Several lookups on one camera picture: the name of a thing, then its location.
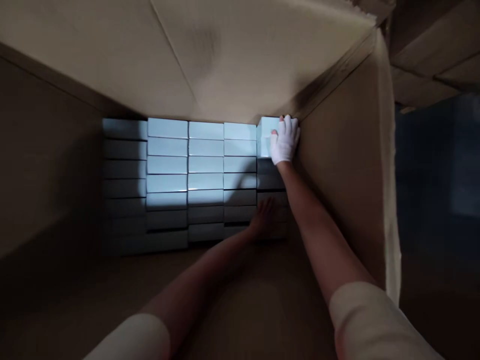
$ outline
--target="cardboard box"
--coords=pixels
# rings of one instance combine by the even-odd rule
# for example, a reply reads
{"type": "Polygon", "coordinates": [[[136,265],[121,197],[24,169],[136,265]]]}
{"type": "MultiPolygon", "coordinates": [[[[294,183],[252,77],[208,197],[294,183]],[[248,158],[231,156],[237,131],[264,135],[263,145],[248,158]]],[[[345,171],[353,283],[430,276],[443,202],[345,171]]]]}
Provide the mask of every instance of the cardboard box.
{"type": "MultiPolygon", "coordinates": [[[[103,136],[102,119],[114,116],[107,108],[143,119],[252,125],[261,116],[298,117],[298,168],[398,302],[393,92],[374,17],[347,1],[327,0],[208,0],[193,9],[184,0],[66,0],[47,1],[41,11],[38,1],[26,0],[3,1],[0,23],[0,40],[11,49],[0,59],[6,95],[0,109],[9,119],[1,136],[22,159],[4,157],[5,173],[15,174],[2,179],[11,193],[2,199],[8,204],[2,251],[11,260],[6,289],[22,286],[21,293],[5,291],[4,300],[12,319],[39,289],[40,305],[49,304],[37,316],[23,316],[25,323],[7,321],[3,352],[35,358],[41,342],[45,354],[81,359],[205,251],[99,257],[92,264],[102,240],[96,135],[103,136]],[[31,256],[39,251],[48,261],[31,256]],[[85,264],[94,267],[85,271],[85,264]],[[25,276],[25,269],[35,271],[25,276]],[[65,331],[65,324],[75,326],[65,331]]],[[[187,177],[177,176],[186,190],[187,177]]],[[[188,192],[189,204],[191,193],[199,191],[188,192]]],[[[217,193],[221,206],[223,190],[217,193]]],[[[287,241],[254,246],[221,296],[212,296],[182,358],[248,359],[259,350],[336,358],[328,308],[295,225],[285,230],[287,241]]],[[[123,254],[181,249],[187,231],[126,237],[115,245],[123,254]]]]}
{"type": "Polygon", "coordinates": [[[391,62],[401,69],[431,78],[480,52],[479,38],[478,2],[459,1],[425,31],[407,44],[402,43],[401,49],[395,49],[391,62]]]}

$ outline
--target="fingers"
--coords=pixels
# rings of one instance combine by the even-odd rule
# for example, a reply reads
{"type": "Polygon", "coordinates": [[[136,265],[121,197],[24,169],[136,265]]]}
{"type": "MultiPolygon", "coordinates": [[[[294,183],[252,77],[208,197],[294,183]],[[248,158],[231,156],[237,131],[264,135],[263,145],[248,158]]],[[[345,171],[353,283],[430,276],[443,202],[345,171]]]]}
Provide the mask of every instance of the fingers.
{"type": "Polygon", "coordinates": [[[285,135],[285,133],[286,133],[285,124],[286,124],[286,121],[280,120],[280,123],[278,124],[278,134],[279,135],[285,135]]]}
{"type": "Polygon", "coordinates": [[[300,140],[300,128],[296,129],[295,146],[293,147],[294,149],[297,148],[297,145],[299,144],[299,140],[300,140]]]}
{"type": "Polygon", "coordinates": [[[294,117],[293,119],[291,119],[291,137],[293,139],[296,138],[298,129],[299,129],[299,120],[296,117],[294,117]]]}
{"type": "Polygon", "coordinates": [[[269,215],[275,211],[277,202],[273,197],[268,197],[258,204],[258,212],[263,215],[269,215]]]}
{"type": "Polygon", "coordinates": [[[285,134],[290,135],[292,133],[292,117],[290,115],[285,116],[285,134]]]}

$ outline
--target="gloved hand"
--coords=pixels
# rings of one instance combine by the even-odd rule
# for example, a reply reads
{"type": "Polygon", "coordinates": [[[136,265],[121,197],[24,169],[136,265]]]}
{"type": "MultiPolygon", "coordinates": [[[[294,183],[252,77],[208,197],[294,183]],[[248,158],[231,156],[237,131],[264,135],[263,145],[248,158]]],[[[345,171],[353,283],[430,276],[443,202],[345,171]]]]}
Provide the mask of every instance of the gloved hand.
{"type": "Polygon", "coordinates": [[[299,120],[290,115],[280,116],[278,133],[272,130],[270,135],[270,154],[274,165],[282,161],[292,161],[300,139],[299,120]]]}

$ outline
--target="small rectangular box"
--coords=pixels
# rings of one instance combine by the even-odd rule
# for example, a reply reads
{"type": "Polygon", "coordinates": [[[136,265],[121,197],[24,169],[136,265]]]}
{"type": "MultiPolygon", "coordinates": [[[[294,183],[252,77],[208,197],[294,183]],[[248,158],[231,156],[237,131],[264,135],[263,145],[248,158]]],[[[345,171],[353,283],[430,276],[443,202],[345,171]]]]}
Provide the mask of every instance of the small rectangular box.
{"type": "Polygon", "coordinates": [[[271,158],[258,158],[256,160],[256,172],[262,175],[280,174],[271,158]]]}
{"type": "Polygon", "coordinates": [[[225,156],[223,158],[225,173],[256,173],[257,158],[248,156],[225,156]]]}
{"type": "Polygon", "coordinates": [[[257,140],[257,127],[252,124],[226,122],[223,124],[225,139],[257,140]]]}
{"type": "Polygon", "coordinates": [[[178,193],[187,191],[187,175],[147,175],[149,193],[178,193]]]}
{"type": "Polygon", "coordinates": [[[224,237],[224,224],[209,223],[209,224],[195,224],[188,227],[188,241],[190,243],[222,240],[224,237]]]}
{"type": "Polygon", "coordinates": [[[147,196],[145,179],[103,180],[105,199],[144,198],[147,196]]]}
{"type": "Polygon", "coordinates": [[[224,204],[223,190],[193,190],[188,191],[188,206],[215,206],[224,204]]]}
{"type": "Polygon", "coordinates": [[[104,179],[146,179],[147,162],[145,160],[104,160],[104,179]]]}
{"type": "Polygon", "coordinates": [[[228,239],[229,237],[246,230],[248,226],[224,226],[223,227],[223,238],[228,239]]]}
{"type": "Polygon", "coordinates": [[[223,188],[229,189],[255,189],[257,187],[257,174],[255,173],[224,173],[223,188]]]}
{"type": "Polygon", "coordinates": [[[189,224],[223,223],[223,206],[199,206],[188,209],[189,224]]]}
{"type": "Polygon", "coordinates": [[[147,122],[104,118],[103,136],[110,139],[147,140],[147,122]]]}
{"type": "Polygon", "coordinates": [[[107,246],[110,255],[139,255],[186,249],[189,246],[189,232],[180,230],[123,236],[110,239],[107,246]]]}
{"type": "Polygon", "coordinates": [[[191,139],[188,143],[188,154],[190,156],[222,157],[224,155],[224,141],[191,139]]]}
{"type": "Polygon", "coordinates": [[[272,130],[279,131],[279,117],[262,116],[256,127],[256,156],[270,158],[270,135],[272,130]]]}
{"type": "Polygon", "coordinates": [[[147,142],[104,140],[103,157],[119,160],[147,160],[147,142]]]}
{"type": "Polygon", "coordinates": [[[164,137],[148,138],[148,155],[186,157],[189,141],[164,137]]]}
{"type": "Polygon", "coordinates": [[[257,155],[255,140],[224,140],[225,156],[254,157],[257,155]]]}
{"type": "Polygon", "coordinates": [[[189,156],[189,173],[223,173],[224,158],[216,156],[189,156]]]}
{"type": "Polygon", "coordinates": [[[223,140],[224,125],[214,122],[196,122],[188,123],[188,137],[190,139],[223,140]]]}
{"type": "Polygon", "coordinates": [[[280,175],[256,175],[257,189],[285,189],[285,184],[280,175]]]}
{"type": "Polygon", "coordinates": [[[147,233],[147,221],[142,217],[123,217],[106,219],[103,233],[107,236],[128,236],[147,233]]]}
{"type": "Polygon", "coordinates": [[[146,168],[149,174],[186,174],[187,158],[184,156],[148,156],[146,168]]]}
{"type": "Polygon", "coordinates": [[[132,218],[145,215],[145,198],[106,199],[104,215],[108,218],[132,218]]]}
{"type": "Polygon", "coordinates": [[[146,194],[146,211],[184,210],[187,192],[149,192],[146,194]]]}
{"type": "Polygon", "coordinates": [[[222,173],[189,173],[188,190],[213,190],[224,188],[222,173]]]}
{"type": "Polygon", "coordinates": [[[273,116],[262,116],[258,125],[257,130],[257,141],[260,138],[270,138],[272,130],[279,131],[280,117],[273,116]]]}
{"type": "Polygon", "coordinates": [[[257,203],[257,190],[223,190],[225,206],[245,206],[257,203]]]}
{"type": "Polygon", "coordinates": [[[223,208],[225,223],[249,222],[257,211],[256,206],[225,206],[223,208]]]}
{"type": "Polygon", "coordinates": [[[146,213],[146,228],[148,230],[186,227],[187,210],[150,211],[146,213]]]}
{"type": "Polygon", "coordinates": [[[148,136],[155,138],[188,139],[189,123],[182,120],[148,118],[148,136]]]}
{"type": "Polygon", "coordinates": [[[289,206],[289,198],[287,193],[284,191],[281,192],[258,192],[256,194],[256,203],[259,204],[262,200],[274,198],[278,206],[287,207],[289,206]]]}

